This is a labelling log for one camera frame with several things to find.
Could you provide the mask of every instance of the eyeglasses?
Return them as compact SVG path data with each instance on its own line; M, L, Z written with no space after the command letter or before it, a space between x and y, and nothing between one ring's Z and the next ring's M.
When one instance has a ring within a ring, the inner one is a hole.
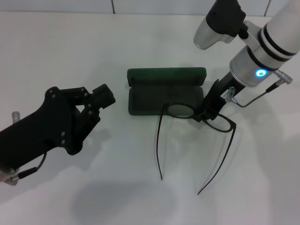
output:
M162 121L162 118L163 118L163 115L164 115L165 112L166 112L167 115L169 115L171 117L174 117L174 118L190 119L190 118L193 118L193 116L195 115L195 109L192 106L184 104L184 103L168 103L168 104L165 104L162 108L162 112L160 114L159 123L158 123L157 139L156 139L156 158L157 158L157 164L158 164L159 174L160 174L161 180L163 180L163 175L162 175L162 172L161 172L161 169L160 169L160 164L159 164L159 159L158 159L158 138L159 138L159 131L160 131L160 126L161 126L161 121ZM219 132L222 132L222 133L229 133L231 131L233 131L233 132L232 132L232 135L231 135L226 153L225 153L225 155L222 159L222 162L221 162L218 170L213 175L213 177L210 179L210 181L208 181L207 184L198 192L198 195L209 185L209 183L215 178L216 174L219 172L219 170L220 170L220 168L221 168L222 164L224 163L224 160L227 156L227 153L229 151L229 148L231 146L231 143L233 141L233 137L234 137L234 134L235 134L236 124L232 120L230 120L229 118L227 118L227 117L225 117L221 114L218 114L218 116L222 117L223 119L225 119L230 124L230 128L228 130L222 130L222 129L216 128L213 125L211 125L207 120L203 120L203 122L205 124L207 124L209 127L211 127L212 129L216 130L216 131L219 131Z

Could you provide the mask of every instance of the robotic hand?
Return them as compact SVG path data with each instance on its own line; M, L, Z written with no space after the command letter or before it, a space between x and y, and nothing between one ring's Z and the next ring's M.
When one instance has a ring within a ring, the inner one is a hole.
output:
M106 84L90 94L84 87L60 90L50 88L42 106L19 120L13 113L13 125L0 132L0 182L16 185L19 179L35 173L49 150L63 147L68 154L81 151L83 141L100 121L99 109L115 103ZM84 105L80 112L76 106ZM18 173L19 168L44 155L39 166Z
M195 34L194 43L203 50L218 41L230 43L237 35L246 44L231 60L230 72L205 97L194 118L198 122L215 119L226 102L237 104L234 96L241 90L257 86L273 73L279 80L265 93L293 81L279 68L300 50L300 1L290 0L263 28L245 17L237 0L217 0Z

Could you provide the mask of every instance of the white tile wall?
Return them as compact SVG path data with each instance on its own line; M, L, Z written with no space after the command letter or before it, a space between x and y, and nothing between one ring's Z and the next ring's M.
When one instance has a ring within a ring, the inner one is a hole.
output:
M205 15L215 0L113 0L116 13ZM269 0L239 0L247 15L264 15Z
M271 0L267 16L274 16L288 0Z
M113 13L111 0L0 0L0 11Z

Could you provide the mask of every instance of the blue led light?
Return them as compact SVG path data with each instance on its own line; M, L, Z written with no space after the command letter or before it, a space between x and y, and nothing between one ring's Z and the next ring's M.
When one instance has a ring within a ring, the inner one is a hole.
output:
M256 71L256 76L258 76L258 77L265 76L266 74L267 74L267 71L264 69L259 69Z

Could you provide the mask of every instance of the white table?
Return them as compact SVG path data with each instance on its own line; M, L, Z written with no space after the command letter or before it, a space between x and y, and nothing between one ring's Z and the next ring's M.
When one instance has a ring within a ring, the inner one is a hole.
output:
M0 13L0 129L25 117L45 91L106 83L117 100L69 156L48 153L41 170L16 187L0 184L0 221L10 225L282 225L300 221L300 77L297 55L283 66L294 83L246 109L222 113L237 133L219 175L199 196L230 134L193 120L128 114L129 68L206 67L207 92L243 47L236 38L201 51L193 35L203 16ZM263 26L269 18L250 17ZM238 95L246 103L276 77ZM36 166L40 158L25 168Z

